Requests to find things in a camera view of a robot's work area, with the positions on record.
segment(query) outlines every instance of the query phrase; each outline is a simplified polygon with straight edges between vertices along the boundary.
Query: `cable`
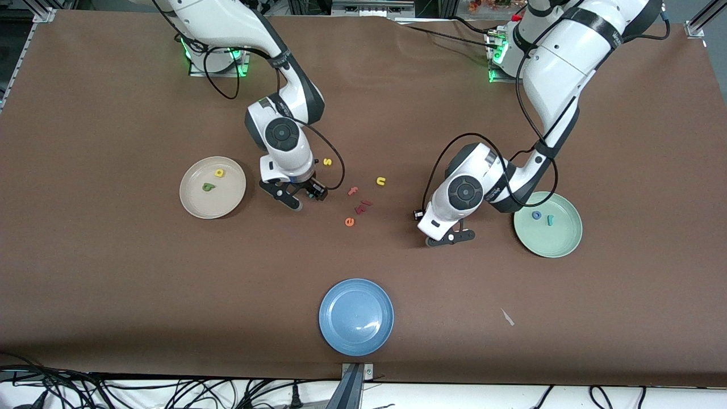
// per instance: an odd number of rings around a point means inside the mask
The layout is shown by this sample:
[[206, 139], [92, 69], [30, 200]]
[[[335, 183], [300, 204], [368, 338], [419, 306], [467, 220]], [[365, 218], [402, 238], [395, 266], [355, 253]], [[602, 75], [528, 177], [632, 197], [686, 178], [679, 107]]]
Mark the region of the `cable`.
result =
[[422, 7], [422, 11], [414, 17], [421, 17], [424, 14], [424, 12], [427, 11], [427, 7], [429, 7], [429, 5], [432, 4], [432, 1], [434, 1], [434, 0], [429, 0], [429, 2], [426, 3], [426, 5], [424, 7]]
[[447, 39], [453, 39], [453, 40], [457, 40], [457, 41], [463, 41], [465, 43], [470, 43], [470, 44], [477, 44], [477, 45], [481, 45], [483, 47], [488, 47], [488, 48], [497, 48], [497, 45], [495, 45], [495, 44], [486, 44], [486, 43], [479, 42], [479, 41], [473, 41], [473, 40], [463, 39], [462, 37], [450, 36], [449, 34], [438, 33], [437, 31], [427, 30], [426, 28], [411, 27], [410, 25], [408, 25], [407, 27], [410, 28], [410, 29], [412, 29], [412, 30], [421, 31], [423, 33], [434, 34], [435, 36], [441, 36], [441, 37], [445, 37]]
[[629, 41], [636, 40], [636, 39], [650, 39], [650, 40], [660, 40], [660, 41], [668, 39], [669, 34], [672, 33], [672, 25], [671, 25], [671, 23], [669, 23], [669, 17], [664, 18], [665, 14], [666, 14], [666, 12], [662, 12], [662, 19], [664, 20], [664, 23], [666, 24], [666, 28], [667, 28], [667, 31], [666, 31], [666, 33], [664, 33], [663, 36], [661, 36], [661, 37], [650, 36], [648, 34], [638, 34], [635, 36], [628, 36], [628, 37], [624, 37], [624, 44], [628, 43]]
[[488, 32], [488, 31], [490, 31], [490, 30], [493, 30], [493, 29], [497, 28], [497, 26], [494, 26], [494, 27], [490, 27], [490, 28], [485, 28], [485, 29], [482, 29], [482, 28], [477, 28], [477, 27], [475, 27], [474, 25], [471, 25], [471, 24], [470, 24], [470, 23], [469, 23], [468, 21], [466, 21], [466, 20], [465, 20], [464, 18], [458, 17], [458, 16], [456, 16], [456, 15], [453, 15], [453, 16], [451, 16], [451, 17], [447, 17], [447, 19], [448, 19], [448, 20], [456, 20], [456, 21], [459, 21], [460, 23], [462, 23], [462, 24], [464, 24], [465, 26], [467, 26], [467, 28], [469, 28], [470, 30], [472, 30], [472, 31], [474, 31], [474, 32], [476, 32], [476, 33], [479, 33], [479, 34], [487, 34], [487, 32]]
[[[81, 401], [81, 403], [83, 403], [85, 401], [85, 403], [88, 405], [89, 408], [92, 408], [93, 409], [93, 408], [96, 407], [92, 400], [90, 400], [87, 396], [83, 395], [83, 392], [81, 390], [79, 390], [78, 388], [76, 388], [76, 386], [73, 385], [73, 382], [71, 382], [67, 378], [64, 378], [63, 376], [61, 376], [59, 374], [59, 371], [58, 370], [51, 369], [51, 368], [45, 368], [45, 367], [43, 367], [40, 364], [36, 364], [36, 363], [30, 361], [28, 358], [21, 357], [20, 355], [12, 354], [12, 353], [9, 353], [9, 352], [2, 352], [2, 351], [0, 351], [0, 355], [5, 355], [5, 356], [8, 356], [8, 357], [13, 357], [13, 358], [15, 358], [17, 360], [23, 361], [29, 368], [32, 368], [38, 374], [42, 374], [43, 377], [44, 377], [44, 380], [42, 382], [43, 385], [44, 385], [44, 387], [46, 388], [46, 390], [50, 394], [53, 394], [54, 396], [58, 397], [58, 399], [61, 400], [61, 405], [64, 407], [64, 409], [65, 409], [65, 404], [66, 403], [68, 403], [71, 407], [73, 407], [73, 406], [61, 394], [61, 392], [60, 392], [60, 386], [64, 386], [66, 388], [69, 388], [69, 389], [73, 390], [75, 393], [77, 393], [77, 395], [79, 396], [79, 400]], [[0, 368], [3, 369], [3, 370], [6, 370], [7, 368], [16, 368], [16, 367], [17, 367], [17, 365], [10, 365], [10, 366], [0, 367]], [[72, 375], [75, 375], [75, 376], [81, 376], [82, 378], [89, 378], [89, 379], [92, 379], [93, 380], [93, 378], [91, 378], [91, 377], [89, 377], [89, 376], [87, 376], [85, 374], [76, 372], [76, 371], [70, 371], [69, 370], [69, 371], [64, 371], [64, 372], [69, 373], [69, 374], [72, 374]]]
[[151, 0], [151, 2], [154, 3], [154, 7], [156, 7], [157, 11], [159, 11], [159, 13], [161, 14], [161, 16], [164, 17], [164, 19], [166, 20], [166, 22], [174, 29], [174, 31], [177, 32], [177, 34], [179, 34], [180, 37], [182, 37], [182, 39], [185, 40], [185, 43], [194, 52], [197, 52], [198, 54], [201, 54], [202, 52], [207, 51], [207, 48], [209, 48], [207, 46], [207, 44], [202, 43], [202, 42], [199, 42], [197, 40], [192, 40], [189, 37], [185, 36], [184, 33], [179, 28], [177, 28], [177, 26], [175, 26], [174, 23], [172, 23], [172, 21], [169, 19], [169, 16], [168, 16], [169, 12], [165, 12], [164, 10], [162, 10], [161, 7], [159, 6], [159, 4], [156, 2], [156, 0]]
[[516, 157], [520, 156], [520, 154], [529, 154], [530, 152], [535, 150], [535, 145], [533, 145], [530, 149], [523, 149], [522, 151], [517, 151], [513, 155], [513, 157], [510, 158], [510, 162], [514, 161]]
[[518, 9], [518, 11], [515, 12], [514, 15], [519, 15], [523, 10], [525, 10], [525, 7], [527, 7], [527, 6], [528, 6], [528, 3], [526, 2], [525, 4], [523, 4], [523, 6], [521, 8]]
[[[186, 381], [186, 384], [190, 384], [194, 381]], [[164, 388], [171, 388], [173, 386], [179, 387], [180, 383], [177, 382], [175, 384], [168, 384], [168, 385], [151, 385], [151, 386], [121, 386], [121, 385], [110, 385], [106, 382], [103, 382], [103, 386], [106, 388], [113, 388], [113, 389], [123, 389], [123, 390], [151, 390], [151, 389], [164, 389]]]
[[646, 386], [641, 387], [641, 396], [638, 398], [638, 404], [636, 405], [636, 409], [641, 409], [641, 405], [643, 405], [643, 399], [646, 397]]
[[[277, 76], [278, 76], [278, 91], [277, 93], [280, 95], [280, 70], [276, 69]], [[309, 130], [312, 130], [313, 133], [315, 133], [320, 139], [322, 139], [323, 142], [328, 145], [328, 147], [333, 151], [333, 153], [336, 155], [338, 160], [341, 162], [341, 179], [338, 180], [338, 183], [336, 183], [336, 186], [333, 186], [331, 188], [328, 188], [328, 190], [336, 190], [343, 184], [343, 180], [346, 179], [346, 164], [343, 162], [343, 156], [338, 152], [338, 149], [336, 149], [335, 146], [333, 146], [333, 143], [331, 143], [326, 137], [320, 133], [316, 128], [310, 126], [309, 124], [306, 124], [303, 121], [300, 121], [299, 119], [294, 118], [293, 116], [289, 117], [290, 119], [294, 120], [295, 122], [303, 125], [304, 127], [308, 128]]]
[[545, 403], [545, 398], [547, 398], [547, 396], [550, 394], [550, 391], [552, 391], [554, 387], [555, 387], [555, 385], [550, 385], [545, 390], [545, 392], [543, 392], [543, 395], [540, 397], [540, 401], [538, 402], [537, 405], [533, 406], [533, 409], [540, 409], [540, 408], [542, 408], [543, 403]]
[[[298, 385], [300, 385], [300, 384], [307, 384], [307, 383], [310, 383], [310, 382], [319, 382], [319, 381], [327, 381], [327, 380], [328, 379], [306, 379], [306, 380], [302, 380], [302, 381], [298, 380], [298, 381], [295, 381], [295, 382]], [[293, 386], [293, 382], [289, 382], [287, 384], [282, 384], [282, 385], [278, 385], [278, 386], [275, 386], [273, 388], [267, 389], [267, 390], [265, 390], [263, 392], [260, 392], [259, 394], [256, 394], [255, 396], [251, 397], [247, 401], [243, 398], [243, 400], [240, 401], [240, 403], [237, 404], [237, 406], [235, 406], [234, 409], [241, 409], [243, 407], [243, 405], [245, 405], [245, 404], [251, 404], [253, 400], [260, 398], [262, 395], [268, 394], [268, 393], [270, 393], [272, 391], [276, 391], [278, 389], [289, 388], [290, 386]]]
[[[214, 393], [213, 389], [218, 387], [219, 385], [227, 383], [227, 382], [231, 382], [231, 381], [228, 381], [225, 379], [224, 381], [217, 382], [216, 384], [214, 384], [212, 386], [207, 386], [205, 384], [202, 384], [202, 386], [204, 387], [202, 392], [200, 392], [200, 394], [197, 395], [197, 397], [194, 398], [191, 402], [189, 402], [187, 405], [185, 405], [184, 409], [189, 409], [196, 402], [200, 402], [201, 400], [205, 400], [205, 399], [213, 399], [215, 401], [215, 406], [219, 407], [220, 405], [222, 405], [222, 400], [220, 399], [219, 396], [217, 396], [217, 394]], [[211, 395], [211, 397], [203, 397], [204, 394], [206, 394], [206, 393], [209, 393]]]
[[450, 146], [452, 146], [453, 143], [457, 142], [459, 139], [464, 138], [465, 136], [476, 136], [485, 142], [488, 143], [492, 147], [492, 149], [497, 153], [497, 157], [500, 160], [500, 164], [502, 165], [502, 176], [505, 178], [505, 188], [507, 189], [507, 192], [510, 194], [510, 197], [513, 198], [513, 201], [517, 203], [518, 205], [522, 207], [537, 207], [542, 205], [543, 203], [550, 200], [550, 197], [553, 196], [555, 193], [555, 190], [558, 188], [558, 166], [555, 164], [555, 160], [550, 160], [550, 162], [553, 164], [553, 187], [550, 189], [550, 193], [545, 197], [545, 199], [541, 200], [540, 202], [537, 202], [535, 204], [527, 204], [522, 203], [517, 197], [515, 197], [512, 188], [510, 187], [510, 178], [507, 176], [507, 165], [505, 165], [505, 158], [502, 157], [502, 154], [500, 153], [497, 146], [489, 140], [485, 135], [476, 133], [476, 132], [468, 132], [463, 133], [460, 136], [457, 136], [455, 139], [450, 141], [447, 146], [444, 148], [441, 154], [439, 154], [439, 157], [437, 158], [437, 162], [434, 163], [434, 167], [432, 168], [432, 172], [429, 175], [429, 181], [427, 182], [427, 187], [424, 189], [424, 196], [422, 197], [422, 207], [421, 209], [424, 210], [426, 207], [427, 202], [427, 193], [429, 192], [429, 188], [432, 184], [432, 179], [434, 178], [434, 173], [437, 170], [437, 166], [439, 165], [439, 162], [442, 160], [442, 156], [447, 152]]
[[300, 393], [298, 392], [298, 381], [293, 381], [293, 396], [290, 399], [290, 409], [299, 409], [303, 407], [300, 401]]
[[588, 396], [590, 396], [591, 402], [593, 402], [593, 404], [598, 406], [600, 409], [606, 409], [605, 407], [601, 406], [601, 404], [596, 401], [595, 397], [593, 396], [594, 389], [597, 389], [603, 395], [603, 398], [606, 399], [606, 404], [608, 405], [608, 409], [614, 409], [614, 406], [611, 404], [611, 400], [608, 398], [606, 391], [604, 391], [603, 388], [598, 385], [590, 386], [588, 388]]
[[228, 100], [233, 100], [233, 99], [237, 98], [237, 95], [240, 93], [240, 73], [238, 72], [239, 69], [238, 69], [237, 58], [235, 58], [234, 55], [232, 56], [232, 61], [233, 61], [233, 63], [235, 63], [235, 78], [237, 78], [237, 87], [235, 88], [235, 95], [233, 95], [233, 96], [229, 96], [229, 95], [225, 94], [214, 83], [214, 81], [212, 81], [212, 77], [209, 76], [209, 72], [207, 71], [207, 58], [209, 57], [209, 53], [214, 52], [218, 49], [224, 49], [224, 48], [227, 48], [227, 47], [213, 47], [213, 48], [208, 49], [204, 53], [204, 58], [202, 59], [202, 67], [204, 69], [204, 76], [207, 77], [207, 81], [209, 81], [209, 83], [212, 85], [214, 90], [217, 91], [221, 96], [227, 98]]

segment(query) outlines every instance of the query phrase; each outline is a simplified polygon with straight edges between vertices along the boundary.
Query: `brown table surface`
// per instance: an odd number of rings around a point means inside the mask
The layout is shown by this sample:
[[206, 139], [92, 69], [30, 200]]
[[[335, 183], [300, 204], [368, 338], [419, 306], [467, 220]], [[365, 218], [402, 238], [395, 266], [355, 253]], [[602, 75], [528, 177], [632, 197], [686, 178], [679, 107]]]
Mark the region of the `brown table surface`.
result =
[[[395, 309], [388, 342], [358, 359], [383, 380], [725, 384], [727, 110], [701, 41], [675, 28], [627, 44], [583, 92], [558, 193], [585, 232], [550, 260], [486, 204], [457, 246], [425, 247], [411, 220], [454, 136], [483, 132], [507, 156], [534, 142], [481, 47], [382, 18], [271, 21], [326, 98], [317, 126], [348, 171], [300, 213], [256, 186], [243, 122], [274, 90], [264, 60], [230, 102], [187, 76], [158, 15], [58, 12], [38, 28], [0, 117], [0, 348], [77, 370], [333, 378], [355, 359], [326, 344], [318, 307], [363, 277]], [[234, 214], [204, 221], [179, 183], [213, 155], [249, 183]], [[339, 175], [338, 161], [319, 172]], [[362, 199], [374, 206], [344, 226]]]

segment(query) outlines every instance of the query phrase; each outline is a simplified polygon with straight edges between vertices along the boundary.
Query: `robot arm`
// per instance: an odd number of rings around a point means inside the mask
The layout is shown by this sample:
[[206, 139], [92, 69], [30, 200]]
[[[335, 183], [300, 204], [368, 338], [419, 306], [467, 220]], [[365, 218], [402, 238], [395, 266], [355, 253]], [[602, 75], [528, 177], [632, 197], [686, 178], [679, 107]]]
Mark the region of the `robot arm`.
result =
[[273, 26], [257, 10], [235, 0], [166, 2], [187, 37], [213, 47], [246, 47], [270, 56], [269, 64], [285, 76], [286, 85], [250, 105], [245, 116], [254, 142], [268, 153], [260, 158], [260, 186], [294, 210], [302, 206], [294, 196], [301, 188], [312, 198], [325, 199], [327, 188], [314, 178], [313, 153], [299, 126], [317, 122], [325, 102]]
[[[622, 32], [624, 37], [643, 33], [662, 8], [662, 0], [619, 0], [617, 3], [621, 14], [626, 17], [627, 25]], [[525, 52], [540, 34], [560, 19], [564, 12], [582, 4], [583, 0], [530, 0], [522, 20], [499, 27], [493, 32], [493, 40], [487, 38], [488, 42], [492, 41], [504, 49], [498, 57], [493, 57], [494, 52], [491, 52], [494, 67], [502, 70], [512, 81]]]
[[429, 237], [428, 245], [472, 239], [474, 233], [458, 235], [452, 226], [482, 201], [501, 213], [522, 208], [573, 129], [581, 91], [621, 44], [626, 22], [634, 18], [624, 15], [624, 10], [640, 11], [622, 7], [625, 2], [583, 1], [566, 11], [544, 36], [523, 69], [526, 94], [543, 123], [544, 142], [536, 143], [523, 167], [509, 163], [482, 143], [462, 148], [447, 167], [445, 181], [432, 195], [419, 222], [419, 229]]

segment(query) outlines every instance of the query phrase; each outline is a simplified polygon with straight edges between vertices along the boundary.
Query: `metal frame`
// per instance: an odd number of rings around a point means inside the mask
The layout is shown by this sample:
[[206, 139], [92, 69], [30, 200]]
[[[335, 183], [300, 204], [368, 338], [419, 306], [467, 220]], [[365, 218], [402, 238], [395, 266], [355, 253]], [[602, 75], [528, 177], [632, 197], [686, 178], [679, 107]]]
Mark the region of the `metal frame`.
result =
[[414, 18], [414, 0], [333, 0], [331, 15], [363, 17], [376, 15], [390, 20]]
[[23, 0], [23, 3], [33, 12], [33, 23], [50, 23], [53, 21], [56, 9], [76, 8], [78, 0]]
[[17, 72], [20, 70], [20, 64], [23, 64], [25, 54], [28, 52], [28, 48], [31, 46], [31, 40], [33, 39], [33, 35], [36, 33], [36, 28], [38, 28], [38, 23], [33, 23], [33, 27], [31, 27], [31, 32], [28, 33], [28, 39], [25, 40], [25, 44], [23, 45], [23, 51], [20, 52], [20, 57], [17, 59], [15, 69], [12, 71], [10, 81], [7, 82], [7, 89], [5, 89], [5, 93], [2, 95], [2, 101], [0, 101], [0, 113], [2, 112], [3, 108], [5, 108], [5, 100], [7, 100], [7, 97], [10, 95], [12, 85], [15, 83], [15, 77], [17, 76]]
[[727, 7], [727, 0], [712, 0], [684, 24], [686, 35], [690, 38], [704, 37], [704, 27], [714, 20]]
[[359, 409], [364, 394], [364, 380], [374, 373], [373, 364], [343, 364], [343, 377], [328, 401], [326, 409]]

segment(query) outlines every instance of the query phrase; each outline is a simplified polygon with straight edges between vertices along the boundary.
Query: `power cord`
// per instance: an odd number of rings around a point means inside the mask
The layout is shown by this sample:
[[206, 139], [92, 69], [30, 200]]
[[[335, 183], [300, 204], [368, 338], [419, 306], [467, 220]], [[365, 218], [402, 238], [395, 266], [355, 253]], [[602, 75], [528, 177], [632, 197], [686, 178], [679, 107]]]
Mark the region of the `power cord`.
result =
[[214, 52], [214, 51], [216, 51], [216, 50], [218, 50], [218, 49], [224, 49], [224, 48], [227, 48], [227, 47], [212, 47], [212, 48], [208, 49], [204, 53], [204, 58], [202, 59], [202, 67], [204, 69], [204, 76], [207, 77], [207, 81], [209, 81], [209, 83], [212, 85], [212, 87], [214, 88], [214, 90], [217, 91], [221, 96], [227, 98], [228, 100], [233, 100], [233, 99], [237, 98], [237, 95], [240, 93], [240, 74], [238, 72], [239, 65], [237, 63], [237, 58], [235, 58], [233, 56], [233, 59], [232, 59], [233, 63], [235, 63], [235, 74], [236, 74], [235, 75], [235, 78], [237, 78], [237, 86], [235, 88], [235, 95], [233, 95], [233, 96], [229, 96], [229, 95], [225, 94], [214, 83], [214, 81], [212, 81], [212, 77], [209, 75], [209, 71], [207, 71], [207, 58], [209, 57], [209, 54], [212, 53], [212, 52]]
[[497, 48], [497, 45], [495, 45], [495, 44], [487, 44], [487, 43], [483, 43], [483, 42], [480, 42], [480, 41], [473, 41], [473, 40], [463, 39], [462, 37], [450, 36], [449, 34], [439, 33], [437, 31], [427, 30], [426, 28], [411, 27], [410, 25], [407, 25], [406, 27], [408, 27], [408, 28], [410, 28], [412, 30], [421, 31], [423, 33], [433, 34], [435, 36], [440, 36], [440, 37], [444, 37], [444, 38], [447, 38], [447, 39], [453, 39], [453, 40], [462, 41], [462, 42], [470, 43], [470, 44], [477, 44], [477, 45], [481, 45], [481, 46], [487, 47], [487, 48]]
[[[603, 387], [599, 386], [599, 385], [589, 386], [589, 388], [588, 388], [588, 396], [590, 396], [591, 402], [593, 402], [594, 405], [598, 406], [599, 409], [606, 409], [600, 403], [598, 403], [598, 401], [595, 399], [595, 396], [593, 396], [593, 391], [599, 391], [603, 395], [603, 398], [606, 400], [608, 409], [614, 409], [614, 406], [611, 404], [611, 400], [608, 398], [606, 391], [604, 391]], [[641, 405], [643, 405], [643, 400], [645, 397], [646, 397], [646, 386], [642, 386], [641, 395], [639, 396], [638, 403], [636, 404], [637, 409], [641, 409]]]
[[545, 392], [543, 392], [543, 395], [540, 397], [540, 401], [538, 401], [538, 404], [533, 406], [532, 409], [542, 408], [543, 403], [545, 403], [545, 398], [547, 398], [547, 396], [550, 394], [550, 391], [552, 391], [554, 387], [555, 387], [555, 385], [548, 386], [548, 388], [545, 390]]
[[[277, 78], [278, 78], [278, 91], [277, 93], [280, 95], [280, 70], [276, 69]], [[293, 116], [289, 116], [288, 118], [292, 119], [293, 121], [297, 122], [298, 124], [301, 124], [302, 126], [308, 128], [309, 130], [312, 130], [313, 133], [315, 133], [323, 142], [328, 145], [328, 147], [333, 151], [333, 153], [338, 158], [339, 162], [341, 162], [341, 178], [338, 180], [338, 183], [336, 183], [336, 186], [328, 188], [328, 190], [336, 190], [341, 187], [343, 184], [343, 180], [346, 179], [346, 164], [343, 162], [343, 156], [341, 156], [341, 153], [339, 153], [338, 149], [336, 149], [335, 146], [333, 146], [333, 143], [331, 143], [328, 138], [326, 138], [320, 131], [318, 131], [316, 128], [312, 127], [311, 125], [300, 121], [299, 119], [294, 118]]]
[[293, 397], [290, 399], [290, 409], [299, 409], [303, 407], [303, 402], [300, 401], [300, 394], [298, 394], [298, 381], [293, 381]]
[[650, 36], [648, 34], [638, 34], [635, 36], [628, 36], [624, 37], [624, 44], [628, 43], [629, 41], [633, 41], [636, 39], [650, 39], [650, 40], [665, 40], [669, 38], [669, 34], [672, 32], [672, 25], [669, 23], [669, 15], [667, 14], [666, 6], [662, 4], [662, 12], [659, 13], [659, 15], [662, 17], [662, 21], [664, 21], [664, 24], [666, 25], [666, 33], [663, 36]]
[[45, 398], [48, 396], [48, 391], [43, 391], [40, 396], [36, 399], [35, 402], [33, 402], [31, 405], [20, 405], [16, 406], [13, 409], [43, 409], [43, 404], [45, 403]]
[[427, 187], [424, 189], [424, 196], [422, 197], [422, 207], [421, 207], [422, 210], [425, 210], [426, 209], [425, 205], [427, 203], [427, 193], [429, 193], [429, 188], [430, 188], [430, 186], [432, 184], [432, 179], [434, 179], [434, 173], [437, 170], [437, 166], [439, 165], [439, 162], [442, 160], [442, 156], [444, 156], [444, 154], [447, 152], [447, 150], [449, 150], [449, 147], [450, 146], [452, 146], [455, 142], [457, 142], [458, 140], [464, 138], [465, 136], [476, 136], [476, 137], [484, 140], [485, 142], [487, 142], [488, 145], [490, 145], [492, 147], [492, 149], [495, 151], [495, 153], [497, 153], [497, 157], [498, 157], [498, 159], [500, 161], [500, 164], [502, 165], [502, 175], [505, 177], [505, 182], [506, 182], [505, 183], [505, 188], [507, 189], [507, 192], [510, 194], [510, 197], [513, 198], [513, 201], [515, 201], [515, 203], [517, 203], [518, 205], [520, 205], [522, 207], [536, 207], [536, 206], [540, 206], [543, 203], [547, 202], [550, 199], [550, 197], [552, 197], [553, 194], [555, 193], [555, 190], [558, 187], [558, 166], [555, 164], [555, 161], [551, 160], [551, 162], [553, 163], [553, 174], [554, 174], [554, 176], [553, 176], [553, 187], [550, 189], [550, 193], [545, 197], [545, 199], [543, 199], [541, 202], [538, 202], [536, 204], [522, 203], [517, 197], [515, 197], [515, 195], [513, 193], [513, 190], [510, 187], [510, 179], [507, 176], [507, 165], [505, 165], [505, 158], [502, 157], [502, 153], [500, 153], [500, 150], [497, 148], [497, 145], [495, 145], [485, 135], [482, 135], [482, 134], [479, 134], [479, 133], [476, 133], [476, 132], [467, 132], [467, 133], [463, 133], [460, 136], [457, 136], [455, 139], [451, 140], [447, 144], [447, 146], [444, 148], [444, 150], [442, 151], [442, 153], [439, 154], [439, 157], [437, 158], [437, 162], [434, 163], [434, 167], [432, 168], [432, 172], [429, 175], [429, 181], [427, 182]]
[[476, 33], [479, 33], [479, 34], [487, 34], [487, 31], [490, 31], [490, 30], [492, 30], [493, 28], [497, 28], [497, 26], [494, 26], [494, 27], [490, 27], [490, 28], [485, 28], [485, 29], [482, 29], [482, 28], [477, 28], [477, 27], [475, 27], [474, 25], [471, 25], [471, 24], [470, 24], [470, 23], [469, 23], [468, 21], [466, 21], [466, 20], [465, 20], [464, 18], [458, 17], [458, 16], [456, 16], [456, 15], [453, 15], [453, 16], [451, 16], [451, 17], [447, 17], [447, 19], [448, 19], [448, 20], [456, 20], [456, 21], [459, 21], [460, 23], [464, 24], [464, 25], [465, 25], [465, 27], [467, 27], [467, 28], [469, 28], [470, 30], [472, 30], [472, 31], [474, 31], [474, 32], [476, 32]]

